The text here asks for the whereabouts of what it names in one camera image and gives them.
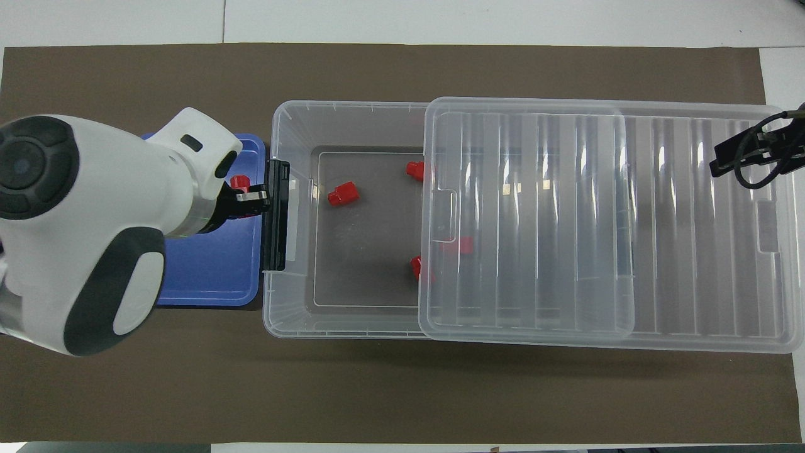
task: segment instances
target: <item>brown table mat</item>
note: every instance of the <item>brown table mat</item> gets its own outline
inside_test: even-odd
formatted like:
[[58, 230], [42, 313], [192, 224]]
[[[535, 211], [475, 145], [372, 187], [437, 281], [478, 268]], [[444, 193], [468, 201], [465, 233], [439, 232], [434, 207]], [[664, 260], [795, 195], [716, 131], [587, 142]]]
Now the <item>brown table mat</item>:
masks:
[[[142, 134], [184, 106], [270, 138], [288, 99], [764, 103], [757, 49], [218, 44], [6, 50], [0, 121]], [[0, 441], [799, 442], [790, 355], [275, 339], [259, 310], [157, 310], [73, 359], [0, 338]]]

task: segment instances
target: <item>blue tray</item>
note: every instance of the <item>blue tray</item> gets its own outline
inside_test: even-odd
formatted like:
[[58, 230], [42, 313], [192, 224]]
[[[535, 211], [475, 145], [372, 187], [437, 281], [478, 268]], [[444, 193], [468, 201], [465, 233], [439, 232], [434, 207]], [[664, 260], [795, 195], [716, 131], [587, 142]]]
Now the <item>blue tray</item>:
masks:
[[[243, 151], [226, 179], [247, 175], [263, 183], [266, 145], [256, 135], [236, 134]], [[165, 281], [158, 305], [240, 306], [257, 295], [260, 216], [229, 220], [205, 235], [165, 241]]]

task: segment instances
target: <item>transparent lid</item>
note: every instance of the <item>transparent lid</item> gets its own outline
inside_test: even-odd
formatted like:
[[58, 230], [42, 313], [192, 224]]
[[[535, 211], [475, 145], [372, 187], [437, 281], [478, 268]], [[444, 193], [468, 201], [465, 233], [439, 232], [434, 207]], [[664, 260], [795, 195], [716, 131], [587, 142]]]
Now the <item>transparent lid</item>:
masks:
[[[419, 323], [435, 339], [789, 351], [791, 179], [714, 179], [778, 110], [439, 98], [427, 108]], [[753, 180], [768, 168], [753, 168]]]

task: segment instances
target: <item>red block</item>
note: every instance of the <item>red block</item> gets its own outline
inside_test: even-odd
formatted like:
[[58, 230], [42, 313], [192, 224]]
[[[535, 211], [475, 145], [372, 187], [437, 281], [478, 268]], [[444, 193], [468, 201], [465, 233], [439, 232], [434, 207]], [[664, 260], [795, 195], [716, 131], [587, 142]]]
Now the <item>red block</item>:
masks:
[[425, 163], [422, 161], [409, 162], [405, 167], [405, 173], [422, 182], [425, 180]]
[[327, 201], [333, 206], [341, 206], [354, 202], [361, 196], [357, 194], [357, 187], [352, 181], [345, 182], [327, 194]]
[[422, 256], [417, 255], [411, 260], [411, 268], [414, 269], [414, 276], [416, 280], [419, 281], [419, 274], [422, 272]]
[[448, 253], [469, 255], [470, 253], [473, 253], [474, 241], [472, 236], [461, 236], [457, 241], [440, 244], [440, 247], [443, 251]]
[[251, 181], [246, 175], [235, 175], [229, 179], [229, 187], [243, 193], [249, 192], [249, 186], [251, 186]]

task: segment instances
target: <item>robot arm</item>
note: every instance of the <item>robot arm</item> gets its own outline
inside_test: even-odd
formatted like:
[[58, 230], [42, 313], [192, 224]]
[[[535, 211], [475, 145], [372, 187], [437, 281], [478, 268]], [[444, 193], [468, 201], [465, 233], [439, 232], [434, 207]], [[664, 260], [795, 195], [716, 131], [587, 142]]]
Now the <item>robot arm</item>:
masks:
[[241, 142], [194, 109], [148, 140], [86, 119], [0, 127], [0, 332], [69, 355], [153, 309], [164, 238], [208, 226]]

